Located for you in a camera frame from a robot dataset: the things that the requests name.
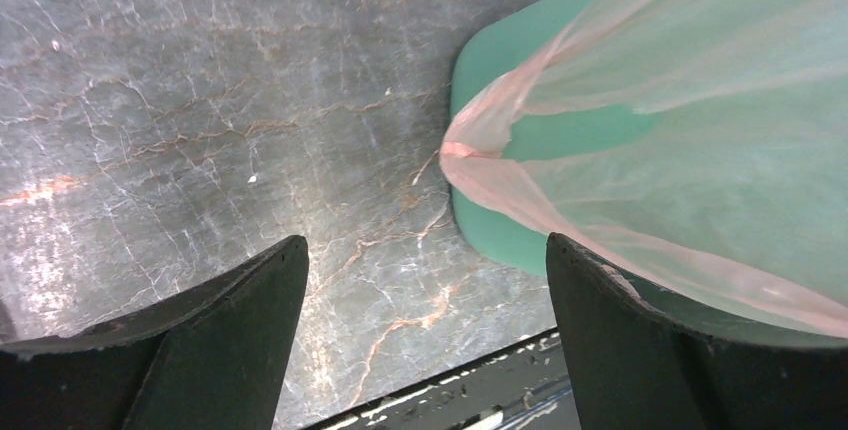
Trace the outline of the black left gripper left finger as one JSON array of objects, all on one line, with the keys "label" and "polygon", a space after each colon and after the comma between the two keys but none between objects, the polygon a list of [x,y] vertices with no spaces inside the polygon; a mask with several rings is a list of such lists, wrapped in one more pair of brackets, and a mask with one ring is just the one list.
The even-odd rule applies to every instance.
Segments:
[{"label": "black left gripper left finger", "polygon": [[268,429],[299,322],[293,235],[215,278],[62,338],[1,348],[5,429]]}]

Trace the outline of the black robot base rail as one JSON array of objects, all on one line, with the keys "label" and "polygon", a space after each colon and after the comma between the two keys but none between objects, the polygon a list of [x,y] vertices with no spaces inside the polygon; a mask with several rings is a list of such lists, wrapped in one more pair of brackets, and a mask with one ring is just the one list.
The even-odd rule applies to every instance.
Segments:
[{"label": "black robot base rail", "polygon": [[579,429],[560,334],[546,330],[313,429]]}]

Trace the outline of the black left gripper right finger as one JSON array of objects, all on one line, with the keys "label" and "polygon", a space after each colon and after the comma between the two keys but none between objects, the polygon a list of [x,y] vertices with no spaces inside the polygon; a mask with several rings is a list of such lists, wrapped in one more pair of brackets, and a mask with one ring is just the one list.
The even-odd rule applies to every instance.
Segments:
[{"label": "black left gripper right finger", "polygon": [[546,272],[585,429],[843,429],[847,343],[657,286],[557,233]]}]

